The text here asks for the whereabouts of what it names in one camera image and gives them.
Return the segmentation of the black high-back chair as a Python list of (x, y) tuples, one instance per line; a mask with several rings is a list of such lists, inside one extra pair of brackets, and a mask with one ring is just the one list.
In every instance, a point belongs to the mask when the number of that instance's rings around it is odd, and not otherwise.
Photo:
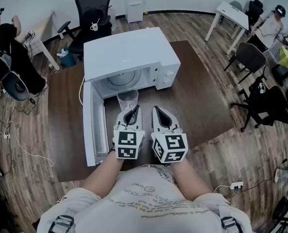
[(248, 10), (245, 14), (248, 16), (249, 26), (254, 25), (259, 16), (263, 13), (263, 4), (259, 0), (254, 0), (249, 2)]

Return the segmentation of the dark grey plain chair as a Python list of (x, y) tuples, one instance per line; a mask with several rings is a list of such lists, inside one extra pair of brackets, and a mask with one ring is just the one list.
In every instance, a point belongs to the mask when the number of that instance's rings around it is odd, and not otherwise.
[(241, 42), (237, 48), (236, 53), (230, 59), (229, 64), (224, 69), (226, 71), (228, 67), (235, 61), (239, 61), (245, 66), (244, 69), (248, 69), (249, 73), (242, 78), (238, 83), (241, 83), (252, 73), (257, 72), (266, 63), (266, 57), (264, 54), (253, 44)]

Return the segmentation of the person's right forearm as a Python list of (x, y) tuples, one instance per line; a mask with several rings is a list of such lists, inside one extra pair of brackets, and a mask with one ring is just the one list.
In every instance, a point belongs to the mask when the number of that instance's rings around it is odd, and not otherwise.
[(212, 192), (187, 159), (172, 163), (170, 168), (179, 190), (187, 200), (194, 201), (197, 197)]

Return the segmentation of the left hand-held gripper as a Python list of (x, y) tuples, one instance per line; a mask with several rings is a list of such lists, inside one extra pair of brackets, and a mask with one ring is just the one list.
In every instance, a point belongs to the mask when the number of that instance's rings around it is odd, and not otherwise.
[(134, 110), (125, 108), (119, 113), (116, 125), (131, 127), (132, 129), (114, 129), (114, 146), (117, 159), (136, 160), (145, 138), (142, 130), (142, 109), (139, 105)]

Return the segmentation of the light grey chair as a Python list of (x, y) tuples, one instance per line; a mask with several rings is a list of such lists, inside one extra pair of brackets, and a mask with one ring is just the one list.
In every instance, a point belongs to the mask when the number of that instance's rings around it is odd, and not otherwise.
[(236, 1), (236, 0), (230, 2), (230, 5), (232, 5), (232, 6), (236, 7), (236, 8), (238, 8), (239, 11), (241, 11), (241, 12), (243, 11), (242, 5), (241, 5), (238, 1)]

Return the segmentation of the light wooden desk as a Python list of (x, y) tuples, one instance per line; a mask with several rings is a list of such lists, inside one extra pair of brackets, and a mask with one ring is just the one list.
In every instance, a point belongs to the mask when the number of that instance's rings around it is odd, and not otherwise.
[[(17, 37), (17, 40), (26, 44), (31, 58), (39, 53), (43, 53), (49, 61), (49, 64), (52, 64), (54, 69), (59, 71), (60, 67), (55, 61), (55, 58), (50, 54), (49, 50), (44, 45), (44, 42), (51, 38), (52, 30), (56, 30), (54, 17), (55, 12), (54, 10), (51, 10), (45, 15), (44, 18), (41, 19), (41, 21), (33, 25), (30, 29), (22, 31)], [(36, 32), (36, 36), (26, 40), (26, 34), (31, 30)]]

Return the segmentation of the person's beige printed shirt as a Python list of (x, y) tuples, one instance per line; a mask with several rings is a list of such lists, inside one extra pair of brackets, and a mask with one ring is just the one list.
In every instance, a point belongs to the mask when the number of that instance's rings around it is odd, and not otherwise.
[(73, 219), (71, 233), (226, 233), (224, 217), (234, 220), (233, 231), (252, 233), (248, 216), (221, 194), (188, 201), (160, 165), (121, 173), (105, 198), (84, 188), (70, 190), (42, 215), (37, 233), (49, 233), (59, 216)]

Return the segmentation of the teal waste bin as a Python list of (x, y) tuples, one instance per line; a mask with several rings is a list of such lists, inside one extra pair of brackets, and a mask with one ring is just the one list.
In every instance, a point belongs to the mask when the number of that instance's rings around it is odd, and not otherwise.
[(61, 64), (65, 67), (72, 67), (76, 64), (73, 55), (69, 52), (68, 48), (62, 48), (56, 55)]

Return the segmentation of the clear plastic cup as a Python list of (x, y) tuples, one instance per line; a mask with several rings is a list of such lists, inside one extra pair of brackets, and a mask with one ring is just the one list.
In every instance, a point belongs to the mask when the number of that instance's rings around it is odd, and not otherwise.
[(135, 109), (138, 101), (138, 91), (133, 88), (121, 89), (117, 93), (117, 99), (121, 111), (126, 109)]

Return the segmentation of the black mesh office chair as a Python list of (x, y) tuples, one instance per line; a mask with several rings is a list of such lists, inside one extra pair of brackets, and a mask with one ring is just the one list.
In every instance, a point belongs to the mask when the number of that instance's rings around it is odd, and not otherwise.
[(112, 24), (108, 14), (110, 0), (75, 0), (79, 14), (80, 32), (74, 36), (69, 29), (70, 21), (64, 23), (58, 33), (66, 31), (72, 38), (68, 51), (77, 54), (79, 58), (84, 55), (84, 43), (107, 37), (112, 34)]

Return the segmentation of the white water dispenser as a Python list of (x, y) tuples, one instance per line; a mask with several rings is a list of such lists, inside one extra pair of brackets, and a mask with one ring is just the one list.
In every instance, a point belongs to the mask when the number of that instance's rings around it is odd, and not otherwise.
[(125, 0), (125, 17), (128, 23), (143, 20), (144, 0)]

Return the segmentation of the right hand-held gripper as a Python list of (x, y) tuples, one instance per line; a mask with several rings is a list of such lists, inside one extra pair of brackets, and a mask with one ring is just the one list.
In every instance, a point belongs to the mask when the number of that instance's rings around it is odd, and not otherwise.
[(177, 163), (185, 158), (188, 142), (179, 128), (178, 119), (170, 111), (159, 106), (152, 108), (152, 149), (160, 163)]

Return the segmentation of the small white table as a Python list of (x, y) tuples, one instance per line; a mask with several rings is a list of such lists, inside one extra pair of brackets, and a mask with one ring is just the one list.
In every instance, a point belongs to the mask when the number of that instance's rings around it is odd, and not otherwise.
[(229, 55), (236, 46), (236, 44), (239, 42), (243, 34), (249, 29), (248, 16), (241, 11), (235, 10), (232, 5), (223, 1), (216, 9), (214, 20), (206, 35), (205, 41), (208, 41), (208, 39), (210, 38), (210, 35), (213, 29), (216, 27), (220, 16), (224, 16), (225, 18), (229, 19), (237, 25), (235, 32), (231, 36), (231, 39), (233, 39), (234, 41), (226, 53), (227, 55)]

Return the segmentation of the person's left forearm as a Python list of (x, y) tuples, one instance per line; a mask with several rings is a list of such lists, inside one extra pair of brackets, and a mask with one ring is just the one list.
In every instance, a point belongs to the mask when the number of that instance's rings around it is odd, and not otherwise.
[(113, 188), (124, 159), (117, 159), (111, 151), (106, 159), (84, 180), (81, 188), (89, 190), (101, 198), (106, 197)]

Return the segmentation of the white microwave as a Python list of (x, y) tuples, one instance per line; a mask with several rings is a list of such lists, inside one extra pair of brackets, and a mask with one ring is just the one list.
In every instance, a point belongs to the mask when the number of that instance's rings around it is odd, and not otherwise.
[[(171, 87), (180, 65), (174, 49), (158, 27), (84, 43), (84, 78), (79, 100), (83, 106), (87, 166), (100, 164), (109, 151), (104, 100), (125, 88)], [(117, 89), (108, 83), (107, 78), (134, 70), (141, 70), (141, 76), (133, 86)]]

